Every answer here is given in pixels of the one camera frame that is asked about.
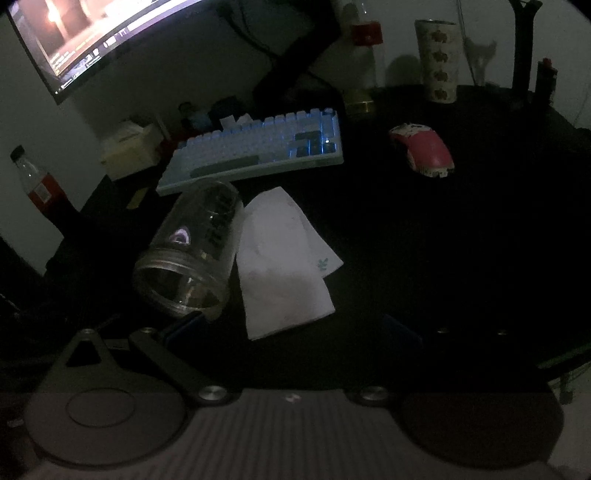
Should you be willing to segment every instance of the pink mouse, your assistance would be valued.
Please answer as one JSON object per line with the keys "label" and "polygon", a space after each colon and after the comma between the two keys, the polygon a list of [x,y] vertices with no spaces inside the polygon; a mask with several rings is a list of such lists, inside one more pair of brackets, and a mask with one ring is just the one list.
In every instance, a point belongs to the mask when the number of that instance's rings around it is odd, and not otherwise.
{"label": "pink mouse", "polygon": [[408,164],[414,171],[427,177],[447,177],[453,172],[452,155],[430,127],[404,124],[394,127],[389,135],[407,146]]}

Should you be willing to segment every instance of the black bottle cap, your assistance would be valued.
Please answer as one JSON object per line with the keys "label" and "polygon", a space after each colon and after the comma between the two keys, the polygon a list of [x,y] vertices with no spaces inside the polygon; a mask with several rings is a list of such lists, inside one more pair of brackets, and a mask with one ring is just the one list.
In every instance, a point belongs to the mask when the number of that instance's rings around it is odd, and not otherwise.
{"label": "black bottle cap", "polygon": [[19,145],[17,148],[12,150],[12,153],[10,154],[10,158],[12,159],[13,162],[16,162],[24,154],[25,154],[25,149],[22,147],[22,145]]}

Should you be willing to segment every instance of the computer monitor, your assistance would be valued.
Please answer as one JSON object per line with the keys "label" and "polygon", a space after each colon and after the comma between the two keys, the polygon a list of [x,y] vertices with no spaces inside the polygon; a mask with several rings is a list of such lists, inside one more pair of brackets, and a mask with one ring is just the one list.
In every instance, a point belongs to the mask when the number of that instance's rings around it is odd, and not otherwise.
{"label": "computer monitor", "polygon": [[212,0],[17,0],[9,17],[60,103],[130,39],[192,5]]}

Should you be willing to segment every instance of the folded tissue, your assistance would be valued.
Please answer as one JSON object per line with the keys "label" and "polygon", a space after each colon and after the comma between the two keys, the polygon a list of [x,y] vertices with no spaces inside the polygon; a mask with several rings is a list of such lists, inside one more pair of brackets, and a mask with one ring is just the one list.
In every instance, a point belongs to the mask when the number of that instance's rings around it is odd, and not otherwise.
{"label": "folded tissue", "polygon": [[236,262],[250,340],[335,311],[323,278],[343,262],[280,187],[246,206]]}

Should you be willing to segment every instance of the white keyboard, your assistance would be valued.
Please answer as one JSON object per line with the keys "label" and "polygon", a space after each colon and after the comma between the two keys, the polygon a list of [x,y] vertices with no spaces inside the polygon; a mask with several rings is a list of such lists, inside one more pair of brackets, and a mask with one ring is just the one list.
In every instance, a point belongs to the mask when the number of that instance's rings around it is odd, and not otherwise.
{"label": "white keyboard", "polygon": [[337,113],[332,108],[312,109],[189,139],[174,152],[156,192],[183,192],[205,177],[242,180],[340,163]]}

